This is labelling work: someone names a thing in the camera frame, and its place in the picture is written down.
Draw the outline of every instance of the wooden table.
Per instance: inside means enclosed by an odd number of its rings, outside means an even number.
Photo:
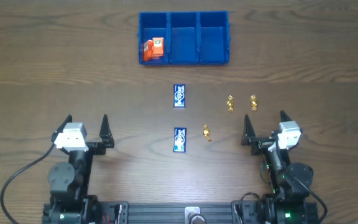
[[[139,11],[189,10],[229,11],[229,64],[139,65]],[[186,83],[185,110],[172,108],[174,83]],[[68,114],[97,139],[106,113],[116,147],[94,158],[89,187],[101,200],[262,195],[271,191],[259,176],[263,157],[240,145],[244,115],[266,136],[280,110],[304,130],[290,157],[314,169],[325,223],[358,222],[358,0],[0,1],[0,190],[48,149]],[[172,152],[175,126],[188,129],[186,154]],[[49,168],[67,159],[54,150],[10,184],[5,202],[17,221],[40,222]]]

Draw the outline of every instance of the blue tray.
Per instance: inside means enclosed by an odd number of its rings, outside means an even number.
[[[224,64],[230,57],[227,11],[140,12],[139,63],[142,65]],[[143,44],[164,38],[164,56],[142,60]]]

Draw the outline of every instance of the wood surface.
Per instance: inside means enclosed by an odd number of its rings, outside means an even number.
[[[190,10],[229,11],[230,62],[139,65],[139,11]],[[174,83],[186,83],[185,110],[172,108]],[[0,190],[48,149],[68,114],[97,139],[106,113],[116,147],[94,158],[89,193],[100,200],[262,195],[271,191],[263,158],[240,145],[244,115],[268,135],[280,110],[304,130],[290,158],[314,169],[324,223],[358,222],[358,0],[0,0]],[[175,126],[187,127],[186,154],[172,152]],[[54,150],[12,181],[5,202],[19,223],[40,223],[49,168],[67,159]]]

